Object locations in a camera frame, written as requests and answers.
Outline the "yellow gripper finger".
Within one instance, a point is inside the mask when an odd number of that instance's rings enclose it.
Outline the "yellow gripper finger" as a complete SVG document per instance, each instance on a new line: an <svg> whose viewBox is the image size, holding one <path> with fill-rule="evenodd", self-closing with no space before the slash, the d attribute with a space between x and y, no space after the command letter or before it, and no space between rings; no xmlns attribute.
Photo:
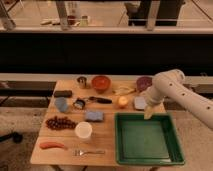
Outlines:
<svg viewBox="0 0 213 171"><path fill-rule="evenodd" d="M154 114L154 108L152 106L146 106L144 110L144 119L148 120Z"/></svg>

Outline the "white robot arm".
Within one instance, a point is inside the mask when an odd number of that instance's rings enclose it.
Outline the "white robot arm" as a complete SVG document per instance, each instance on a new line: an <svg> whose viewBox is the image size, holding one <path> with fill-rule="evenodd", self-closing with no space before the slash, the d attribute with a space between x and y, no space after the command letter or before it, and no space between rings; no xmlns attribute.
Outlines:
<svg viewBox="0 0 213 171"><path fill-rule="evenodd" d="M179 69L156 74L152 78L152 85L145 91L146 103L157 106L165 97L169 97L213 130L213 101L187 89L184 81L185 75Z"/></svg>

